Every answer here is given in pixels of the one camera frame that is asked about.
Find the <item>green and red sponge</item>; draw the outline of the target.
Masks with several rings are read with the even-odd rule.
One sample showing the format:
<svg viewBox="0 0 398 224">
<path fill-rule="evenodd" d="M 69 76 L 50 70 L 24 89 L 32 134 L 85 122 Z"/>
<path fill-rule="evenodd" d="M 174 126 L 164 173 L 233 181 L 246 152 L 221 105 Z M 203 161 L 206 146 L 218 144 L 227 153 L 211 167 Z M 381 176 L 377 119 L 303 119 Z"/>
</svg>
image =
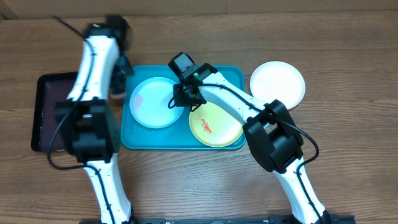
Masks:
<svg viewBox="0 0 398 224">
<path fill-rule="evenodd" d="M 109 97 L 115 100 L 122 100 L 124 99 L 126 96 L 126 92 L 122 91 L 122 92 L 117 92 L 115 93 L 114 91 L 110 91 L 109 92 Z"/>
</svg>

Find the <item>light blue plate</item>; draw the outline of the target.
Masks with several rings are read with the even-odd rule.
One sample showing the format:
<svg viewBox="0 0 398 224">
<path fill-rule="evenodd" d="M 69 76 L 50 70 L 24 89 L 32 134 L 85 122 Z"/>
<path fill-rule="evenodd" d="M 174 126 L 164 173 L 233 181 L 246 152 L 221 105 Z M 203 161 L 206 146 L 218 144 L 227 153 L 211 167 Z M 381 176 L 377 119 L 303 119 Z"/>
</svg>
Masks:
<svg viewBox="0 0 398 224">
<path fill-rule="evenodd" d="M 175 81 L 165 77 L 149 78 L 133 90 L 129 109 L 133 118 L 147 128 L 170 126 L 182 115 L 183 107 L 169 108 Z"/>
</svg>

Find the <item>white plate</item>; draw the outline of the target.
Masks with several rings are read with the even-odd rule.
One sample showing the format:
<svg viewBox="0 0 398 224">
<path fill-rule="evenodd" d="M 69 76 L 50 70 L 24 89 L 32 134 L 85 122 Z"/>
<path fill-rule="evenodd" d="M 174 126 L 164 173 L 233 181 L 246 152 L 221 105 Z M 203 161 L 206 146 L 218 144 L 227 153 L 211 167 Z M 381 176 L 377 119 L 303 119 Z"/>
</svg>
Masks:
<svg viewBox="0 0 398 224">
<path fill-rule="evenodd" d="M 289 110 L 305 96 L 305 80 L 291 64 L 281 61 L 263 63 L 253 71 L 250 79 L 252 95 L 267 103 L 279 100 Z"/>
</svg>

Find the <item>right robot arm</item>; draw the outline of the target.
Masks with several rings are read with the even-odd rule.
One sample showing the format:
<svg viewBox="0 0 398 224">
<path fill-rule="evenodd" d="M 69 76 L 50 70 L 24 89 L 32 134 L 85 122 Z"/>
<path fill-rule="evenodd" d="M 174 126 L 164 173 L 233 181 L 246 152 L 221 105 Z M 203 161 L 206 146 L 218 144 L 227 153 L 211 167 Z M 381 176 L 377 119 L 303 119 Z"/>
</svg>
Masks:
<svg viewBox="0 0 398 224">
<path fill-rule="evenodd" d="M 180 80 L 174 88 L 176 106 L 196 110 L 213 103 L 230 114 L 242 124 L 253 158 L 278 178 L 294 218 L 300 223 L 331 223 L 305 171 L 301 147 L 308 135 L 296 127 L 283 103 L 265 103 L 248 95 L 208 63 L 169 62 L 168 66 Z"/>
</svg>

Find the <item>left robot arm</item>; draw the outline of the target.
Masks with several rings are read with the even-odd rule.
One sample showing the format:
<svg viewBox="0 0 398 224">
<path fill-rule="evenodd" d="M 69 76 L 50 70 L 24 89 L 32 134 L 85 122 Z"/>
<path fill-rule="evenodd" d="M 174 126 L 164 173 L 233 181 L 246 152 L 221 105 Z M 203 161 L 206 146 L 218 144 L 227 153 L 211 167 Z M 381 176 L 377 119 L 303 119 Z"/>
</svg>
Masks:
<svg viewBox="0 0 398 224">
<path fill-rule="evenodd" d="M 108 97 L 123 96 L 132 66 L 125 52 L 131 28 L 120 15 L 108 15 L 104 23 L 91 23 L 78 35 L 83 56 L 74 86 L 65 101 L 56 103 L 58 126 L 66 151 L 90 178 L 99 203 L 100 223 L 137 223 L 132 204 L 123 189 L 118 166 L 121 147 L 119 124 Z"/>
</svg>

